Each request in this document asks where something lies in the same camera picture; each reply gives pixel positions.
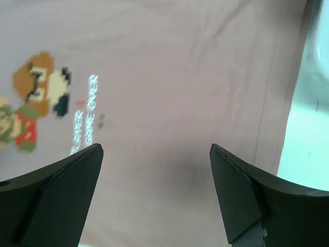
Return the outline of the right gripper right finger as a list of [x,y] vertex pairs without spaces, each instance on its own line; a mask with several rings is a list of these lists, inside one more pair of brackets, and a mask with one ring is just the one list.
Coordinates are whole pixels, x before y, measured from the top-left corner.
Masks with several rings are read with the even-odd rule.
[[257,168],[217,144],[210,162],[232,246],[328,246],[328,192]]

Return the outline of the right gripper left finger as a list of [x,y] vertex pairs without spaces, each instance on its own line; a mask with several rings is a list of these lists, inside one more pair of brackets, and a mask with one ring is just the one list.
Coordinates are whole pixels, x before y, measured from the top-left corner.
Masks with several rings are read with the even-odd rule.
[[1,246],[76,247],[103,160],[100,144],[1,182]]

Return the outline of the pink t shirt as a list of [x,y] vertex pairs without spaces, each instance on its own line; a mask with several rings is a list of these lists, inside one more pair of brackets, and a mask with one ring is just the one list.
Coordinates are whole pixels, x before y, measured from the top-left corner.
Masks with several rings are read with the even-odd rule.
[[88,140],[104,150],[81,240],[226,246],[209,151],[276,173],[305,1],[1,1],[1,95],[41,51],[71,71],[70,108],[38,120],[37,148],[1,150],[1,180],[70,155],[98,76]]

